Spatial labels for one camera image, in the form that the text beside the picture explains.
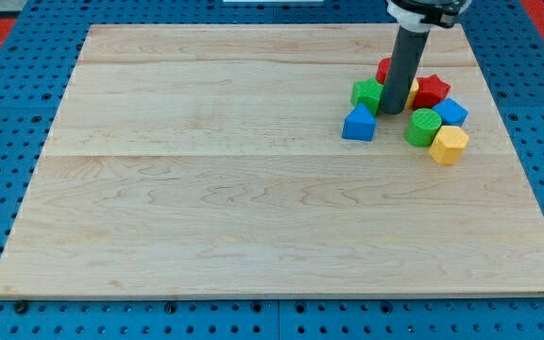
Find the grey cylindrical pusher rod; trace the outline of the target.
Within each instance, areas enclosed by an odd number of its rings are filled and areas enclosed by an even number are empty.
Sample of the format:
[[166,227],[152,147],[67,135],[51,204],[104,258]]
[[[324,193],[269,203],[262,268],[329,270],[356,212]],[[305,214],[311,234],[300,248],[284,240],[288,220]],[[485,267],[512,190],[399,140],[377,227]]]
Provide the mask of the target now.
[[382,112],[399,114],[404,110],[429,33],[399,28],[382,89]]

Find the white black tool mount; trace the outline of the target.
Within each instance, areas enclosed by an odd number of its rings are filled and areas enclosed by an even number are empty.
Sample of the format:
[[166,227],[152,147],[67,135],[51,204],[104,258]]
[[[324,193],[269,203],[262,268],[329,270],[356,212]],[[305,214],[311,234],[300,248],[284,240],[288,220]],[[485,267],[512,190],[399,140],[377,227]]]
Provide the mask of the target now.
[[452,28],[471,0],[387,0],[387,12],[411,32],[429,32],[433,26]]

